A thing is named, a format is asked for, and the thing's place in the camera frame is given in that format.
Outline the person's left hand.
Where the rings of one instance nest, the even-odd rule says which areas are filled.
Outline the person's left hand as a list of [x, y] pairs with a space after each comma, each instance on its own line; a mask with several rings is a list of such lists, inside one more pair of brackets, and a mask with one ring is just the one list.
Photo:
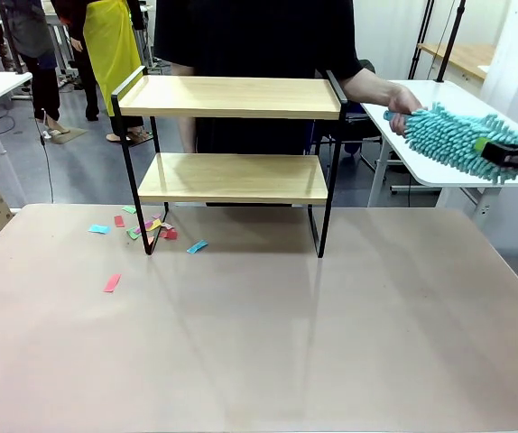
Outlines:
[[394, 84], [389, 91], [387, 107], [392, 112], [410, 115], [417, 110], [423, 109], [424, 105], [406, 86]]

